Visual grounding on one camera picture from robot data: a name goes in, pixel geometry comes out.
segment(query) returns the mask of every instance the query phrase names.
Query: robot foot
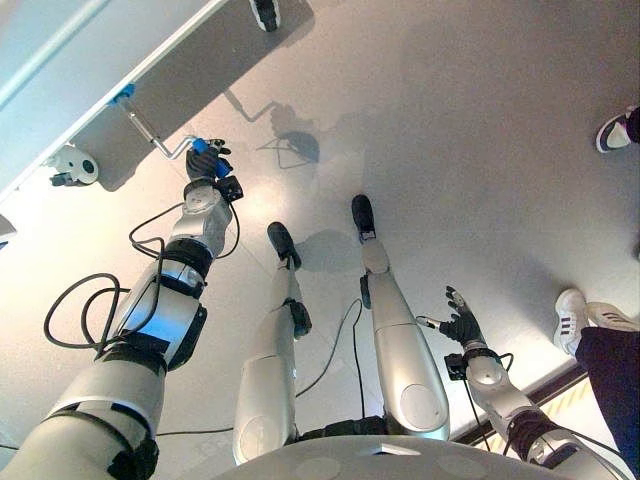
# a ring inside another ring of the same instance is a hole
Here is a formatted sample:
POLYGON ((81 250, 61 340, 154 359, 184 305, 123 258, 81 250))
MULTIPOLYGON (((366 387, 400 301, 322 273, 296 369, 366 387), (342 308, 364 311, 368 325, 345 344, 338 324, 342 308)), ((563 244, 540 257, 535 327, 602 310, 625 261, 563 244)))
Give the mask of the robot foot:
POLYGON ((373 209, 371 202, 366 195, 356 195, 351 200, 351 213, 353 214, 353 222, 358 229, 360 243, 370 238, 376 238, 376 229, 373 223, 373 209))
POLYGON ((294 268, 298 270, 302 265, 302 260, 298 252, 296 252, 296 247, 287 227, 280 222, 273 222, 267 227, 267 235, 280 260, 290 258, 293 261, 294 268))

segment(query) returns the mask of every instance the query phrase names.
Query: person's leg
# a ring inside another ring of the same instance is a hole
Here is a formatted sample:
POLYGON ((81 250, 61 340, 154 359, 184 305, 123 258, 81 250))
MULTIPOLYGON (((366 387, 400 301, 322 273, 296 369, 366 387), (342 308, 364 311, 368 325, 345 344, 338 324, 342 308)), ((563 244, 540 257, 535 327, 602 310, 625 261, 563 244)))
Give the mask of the person's leg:
POLYGON ((640 108, 628 107, 621 115, 609 119, 596 135, 596 148, 600 153, 620 150, 631 143, 640 142, 640 108))
POLYGON ((639 339, 638 332, 587 327, 576 351, 576 359, 589 373, 602 416, 636 476, 640 475, 639 339))
POLYGON ((582 293, 565 290, 556 301, 558 328, 554 344, 574 355, 589 374, 602 416, 623 458, 639 475, 638 327, 620 310, 585 302, 582 293), (591 319, 600 328, 589 327, 591 319))

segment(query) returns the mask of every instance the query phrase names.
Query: white sneaker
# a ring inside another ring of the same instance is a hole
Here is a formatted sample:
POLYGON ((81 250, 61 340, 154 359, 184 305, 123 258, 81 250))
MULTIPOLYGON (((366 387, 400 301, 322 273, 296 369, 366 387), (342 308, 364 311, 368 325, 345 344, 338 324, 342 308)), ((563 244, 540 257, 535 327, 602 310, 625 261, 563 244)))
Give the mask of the white sneaker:
POLYGON ((587 304, 587 317, 602 328, 610 328, 622 332, 640 331, 638 325, 609 303, 589 302, 587 304))
POLYGON ((575 356, 582 339, 580 332, 589 326, 586 307, 584 295, 575 288, 565 290, 556 300, 558 328, 553 335, 553 343, 569 355, 575 356))
POLYGON ((627 120, 635 108, 637 108, 635 105, 627 107, 625 113, 610 118, 602 125, 596 135, 596 148, 600 153, 620 150, 631 145, 631 139, 627 134, 627 120))

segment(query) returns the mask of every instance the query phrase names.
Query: robotic hand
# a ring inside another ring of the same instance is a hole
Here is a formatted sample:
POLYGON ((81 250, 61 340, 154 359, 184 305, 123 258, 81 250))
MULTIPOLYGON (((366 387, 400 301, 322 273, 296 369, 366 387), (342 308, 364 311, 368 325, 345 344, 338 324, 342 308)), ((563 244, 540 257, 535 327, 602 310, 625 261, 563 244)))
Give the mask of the robotic hand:
POLYGON ((480 325, 471 309, 455 288, 447 285, 445 296, 449 299, 448 305, 456 313, 451 314, 453 322, 442 322, 438 327, 451 340, 460 342, 467 349, 486 347, 486 342, 480 331, 480 325))

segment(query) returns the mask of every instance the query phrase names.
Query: floor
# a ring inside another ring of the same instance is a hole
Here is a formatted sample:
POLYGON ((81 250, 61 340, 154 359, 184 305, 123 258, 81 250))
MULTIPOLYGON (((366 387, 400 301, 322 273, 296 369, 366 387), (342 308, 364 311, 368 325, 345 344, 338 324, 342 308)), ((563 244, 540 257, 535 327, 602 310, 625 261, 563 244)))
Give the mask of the floor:
MULTIPOLYGON (((265 234, 273 220, 302 254, 314 325, 296 344, 297 384, 320 372, 359 294, 349 211, 359 192, 373 202, 413 312, 447 318, 444 287, 454 285, 490 346, 515 354, 511 379, 522 389, 572 361, 551 343, 563 288, 637 317, 638 146, 607 156, 593 147, 600 124, 638 102, 637 2, 283 0, 276 36, 257 30, 247 8, 228 3, 134 97, 170 146, 191 133, 227 139, 245 191, 240 247, 211 269, 209 320, 193 359, 168 377, 161 431, 231 425, 276 265, 265 234)), ((102 186, 53 189, 42 169, 0 205, 18 230, 0 254, 0 270, 11 272, 0 278, 2 443, 24 440, 90 362, 88 352, 46 343, 50 304, 97 271, 131 285, 146 258, 128 246, 128 231, 180 201, 186 182, 183 163, 151 152, 117 111, 76 143, 101 163, 102 186)), ((167 235, 175 219, 148 233, 167 235)), ((78 313, 92 288, 59 312, 57 335, 81 338, 78 313)), ((349 326, 327 376, 297 402, 300 431, 359 415, 349 326)), ((425 336, 452 431, 471 428, 464 388, 446 380, 442 361, 460 349, 425 336)), ((367 414, 380 413, 367 311, 357 340, 367 414)), ((233 466, 230 442, 161 438, 156 477, 211 478, 233 466)), ((0 451, 0 466, 10 456, 0 451)))

